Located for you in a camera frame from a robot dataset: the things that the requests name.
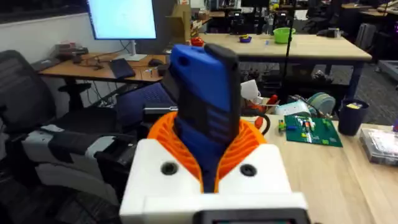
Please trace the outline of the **white orange right gripper left finger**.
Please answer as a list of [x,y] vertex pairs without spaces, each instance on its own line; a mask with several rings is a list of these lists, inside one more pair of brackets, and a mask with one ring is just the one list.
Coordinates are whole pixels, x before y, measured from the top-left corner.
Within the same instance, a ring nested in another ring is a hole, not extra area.
[[192,215],[203,207],[201,170],[174,131],[176,112],[138,142],[120,215]]

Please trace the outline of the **white orange right gripper right finger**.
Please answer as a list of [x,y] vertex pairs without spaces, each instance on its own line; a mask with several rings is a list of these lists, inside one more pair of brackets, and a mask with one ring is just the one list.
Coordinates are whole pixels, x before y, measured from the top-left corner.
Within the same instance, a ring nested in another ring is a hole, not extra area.
[[292,189],[279,148],[268,144],[250,122],[225,150],[216,173],[219,194],[290,194]]

